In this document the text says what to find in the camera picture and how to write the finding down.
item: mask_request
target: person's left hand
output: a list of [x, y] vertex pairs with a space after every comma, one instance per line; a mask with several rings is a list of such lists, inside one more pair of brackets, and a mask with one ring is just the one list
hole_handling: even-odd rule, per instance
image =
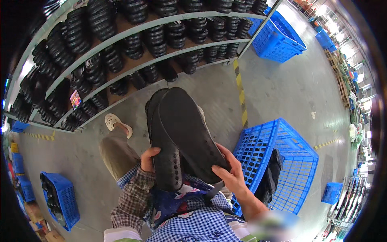
[[147, 149], [142, 155], [141, 155], [141, 169], [145, 172], [152, 172], [154, 173], [154, 167], [153, 167], [153, 161], [152, 156], [157, 155], [160, 153], [159, 147], [152, 147]]

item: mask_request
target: person's right hand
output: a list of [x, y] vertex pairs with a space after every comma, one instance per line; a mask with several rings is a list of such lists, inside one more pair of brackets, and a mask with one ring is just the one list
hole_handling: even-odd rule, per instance
[[223, 145], [216, 143], [220, 152], [224, 155], [225, 159], [230, 163], [231, 170], [221, 168], [220, 166], [213, 165], [212, 171], [219, 176], [225, 186], [235, 194], [236, 197], [243, 196], [248, 191], [243, 178], [243, 171], [241, 163], [235, 158], [235, 156], [226, 149]]

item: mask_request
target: hand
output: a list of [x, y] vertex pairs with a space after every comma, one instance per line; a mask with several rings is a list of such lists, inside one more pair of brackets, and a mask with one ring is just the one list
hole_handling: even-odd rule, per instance
[[225, 186], [234, 193], [236, 197], [239, 195], [243, 196], [243, 194], [246, 194], [248, 188], [246, 187], [243, 178], [241, 163], [235, 158], [231, 151], [226, 149], [223, 145], [218, 143], [216, 143], [216, 145], [225, 159], [230, 163], [231, 170], [228, 172], [220, 166], [213, 165], [212, 171], [224, 181]]
[[154, 173], [152, 156], [160, 153], [160, 150], [159, 147], [149, 148], [141, 155], [141, 169], [143, 171]]

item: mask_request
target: metal rack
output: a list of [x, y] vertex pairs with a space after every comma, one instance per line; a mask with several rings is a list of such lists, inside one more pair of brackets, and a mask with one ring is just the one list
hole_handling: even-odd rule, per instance
[[[92, 48], [87, 53], [85, 53], [84, 55], [78, 56], [76, 61], [72, 65], [70, 65], [66, 70], [64, 70], [62, 72], [62, 74], [52, 83], [52, 85], [46, 91], [45, 98], [48, 98], [50, 93], [66, 77], [68, 77], [71, 74], [71, 72], [73, 72], [78, 66], [82, 65], [87, 59], [89, 59], [90, 57], [92, 57], [93, 55], [98, 53], [99, 51], [103, 50], [104, 48], [108, 47], [109, 45], [114, 44], [115, 42], [118, 42], [119, 40], [122, 40], [125, 37], [128, 37], [129, 35], [133, 35], [135, 33], [141, 32], [143, 30], [146, 30], [146, 29], [149, 29], [149, 28], [152, 28], [154, 26], [161, 25], [161, 24], [166, 24], [166, 23], [169, 23], [169, 22], [177, 21], [177, 20], [198, 18], [198, 17], [225, 16], [225, 17], [250, 17], [250, 18], [256, 18], [256, 19], [263, 19], [263, 21], [261, 22], [261, 24], [259, 25], [259, 27], [257, 28], [256, 32], [253, 34], [253, 36], [251, 38], [235, 39], [235, 40], [225, 40], [225, 41], [220, 41], [220, 42], [213, 42], [211, 40], [207, 40], [205, 43], [200, 44], [200, 45], [194, 44], [192, 42], [189, 42], [189, 40], [187, 40], [187, 43], [186, 43], [186, 46], [185, 46], [184, 49], [181, 49], [181, 50], [170, 49], [170, 50], [167, 51], [166, 55], [158, 57], [158, 58], [153, 58], [152, 56], [149, 55], [148, 59], [147, 58], [144, 59], [144, 57], [145, 57], [144, 56], [144, 57], [142, 57], [139, 60], [130, 60], [129, 61], [130, 63], [127, 64], [126, 67], [124, 67], [123, 71], [119, 72], [118, 75], [108, 75], [108, 82], [106, 82], [101, 87], [92, 90], [92, 92], [90, 94], [88, 94], [83, 100], [87, 101], [88, 99], [90, 99], [91, 97], [93, 97], [94, 95], [96, 95], [97, 93], [102, 91], [103, 89], [108, 88], [109, 85], [115, 83], [116, 81], [120, 80], [121, 78], [123, 78], [123, 77], [125, 77], [127, 75], [132, 74], [133, 72], [135, 72], [137, 70], [140, 70], [143, 67], [146, 67], [148, 65], [157, 63], [159, 61], [171, 58], [173, 56], [180, 55], [180, 54], [183, 54], [183, 53], [186, 53], [186, 52], [190, 52], [190, 51], [194, 51], [194, 50], [198, 50], [198, 49], [202, 49], [202, 48], [216, 46], [216, 45], [224, 45], [224, 44], [230, 44], [230, 43], [246, 42], [247, 44], [243, 47], [241, 53], [239, 53], [238, 56], [233, 57], [233, 58], [219, 60], [219, 61], [216, 61], [216, 62], [210, 63], [210, 64], [201, 63], [201, 65], [198, 68], [204, 68], [206, 66], [210, 66], [210, 65], [218, 64], [218, 63], [227, 63], [227, 64], [229, 64], [234, 59], [240, 58], [246, 52], [247, 48], [252, 44], [253, 40], [257, 37], [257, 35], [262, 30], [264, 25], [269, 21], [270, 17], [273, 15], [273, 13], [276, 11], [276, 9], [278, 8], [279, 4], [282, 1], [283, 0], [277, 0], [274, 3], [274, 5], [272, 6], [272, 8], [269, 11], [269, 13], [267, 14], [267, 16], [257, 15], [257, 14], [253, 14], [253, 13], [238, 13], [238, 12], [231, 12], [229, 14], [223, 14], [223, 13], [219, 13], [219, 12], [216, 12], [216, 11], [204, 11], [204, 12], [193, 12], [193, 13], [185, 13], [183, 11], [180, 11], [179, 14], [177, 14], [177, 15], [160, 18], [157, 15], [150, 13], [149, 17], [148, 17], [148, 20], [145, 23], [139, 24], [139, 25], [135, 25], [135, 26], [131, 25], [130, 23], [128, 23], [123, 17], [118, 16], [118, 18], [117, 18], [118, 34], [116, 34], [115, 36], [113, 36], [113, 37], [111, 37], [111, 38], [109, 38], [109, 39], [107, 39], [106, 41], [103, 41], [103, 42], [95, 39], [93, 44], [92, 44]], [[56, 10], [56, 12], [53, 14], [53, 16], [51, 16], [46, 21], [46, 23], [41, 27], [41, 29], [34, 36], [32, 41], [30, 42], [30, 44], [28, 45], [28, 47], [24, 51], [24, 54], [22, 55], [22, 58], [20, 59], [18, 65], [17, 65], [17, 68], [15, 69], [14, 75], [12, 76], [11, 82], [10, 82], [9, 94], [7, 96], [6, 105], [5, 105], [6, 110], [4, 111], [4, 115], [5, 116], [7, 116], [9, 118], [12, 118], [12, 119], [17, 119], [14, 115], [12, 115], [10, 112], [7, 111], [8, 110], [8, 104], [9, 104], [9, 98], [11, 96], [11, 92], [15, 91], [14, 88], [20, 88], [20, 87], [15, 87], [15, 83], [16, 83], [17, 79], [20, 76], [20, 73], [21, 73], [21, 70], [22, 70], [22, 67], [23, 67], [24, 63], [26, 62], [26, 60], [28, 58], [31, 58], [31, 55], [32, 55], [31, 52], [32, 52], [33, 48], [42, 39], [44, 39], [45, 36], [48, 35], [49, 31], [54, 27], [54, 25], [57, 22], [63, 21], [66, 18], [66, 14], [69, 11], [72, 10], [72, 6], [77, 4], [77, 2], [78, 2], [77, 0], [67, 0], [58, 10]], [[121, 103], [124, 100], [126, 100], [128, 98], [128, 96], [131, 93], [135, 92], [135, 91], [136, 91], [136, 89], [133, 89], [132, 87], [129, 87], [129, 92], [128, 92], [127, 95], [125, 95], [124, 97], [120, 97], [119, 100], [115, 100], [115, 102], [110, 104], [109, 107], [107, 107], [106, 109], [100, 111], [97, 115], [93, 116], [87, 122], [83, 123], [79, 128], [77, 128], [75, 130], [75, 132], [80, 130], [80, 129], [82, 129], [87, 123], [89, 123], [90, 121], [92, 121], [93, 119], [98, 117], [103, 112], [107, 111], [108, 109], [112, 108], [113, 106], [117, 105], [118, 103]], [[71, 131], [63, 130], [62, 128], [59, 127], [61, 122], [63, 120], [65, 120], [73, 112], [72, 108], [69, 108], [69, 111], [54, 126], [51, 126], [49, 124], [33, 120], [34, 117], [36, 116], [37, 112], [38, 112], [37, 109], [34, 109], [32, 111], [32, 113], [30, 115], [30, 118], [29, 118], [29, 124], [35, 125], [35, 126], [39, 126], [39, 127], [43, 127], [43, 128], [48, 128], [48, 129], [54, 129], [54, 130], [58, 130], [58, 131], [62, 131], [62, 132], [73, 133]]]
[[327, 216], [329, 224], [340, 227], [343, 233], [349, 231], [361, 210], [366, 182], [365, 175], [344, 178], [339, 201]]

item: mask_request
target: gray floor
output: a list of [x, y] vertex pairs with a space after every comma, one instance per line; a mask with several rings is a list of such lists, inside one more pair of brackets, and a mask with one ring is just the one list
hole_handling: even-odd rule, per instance
[[[340, 138], [339, 142], [317, 150], [318, 169], [298, 214], [304, 222], [304, 231], [295, 241], [305, 242], [311, 241], [327, 224], [329, 205], [321, 203], [325, 184], [341, 181], [350, 174], [356, 152], [350, 150], [349, 113], [341, 103], [335, 76], [314, 38], [314, 30], [288, 3], [283, 3], [278, 11], [295, 28], [308, 50], [284, 64], [260, 59], [253, 48], [239, 60], [249, 127], [283, 117], [311, 146]], [[133, 128], [129, 145], [138, 154], [149, 147], [145, 103], [159, 88], [172, 86], [187, 90], [203, 108], [214, 140], [233, 150], [242, 124], [232, 65], [215, 65], [190, 76], [184, 74], [169, 85], [166, 82], [151, 85], [114, 107], [110, 112]], [[26, 132], [51, 135], [48, 130], [37, 127], [29, 127]], [[111, 228], [109, 212], [117, 205], [120, 189], [99, 156], [98, 143], [107, 133], [102, 115], [82, 133], [56, 132], [55, 141], [20, 135], [19, 150], [36, 200], [45, 218], [66, 241], [103, 241], [103, 231]], [[40, 186], [40, 171], [61, 173], [73, 182], [81, 219], [71, 233], [49, 215]]]

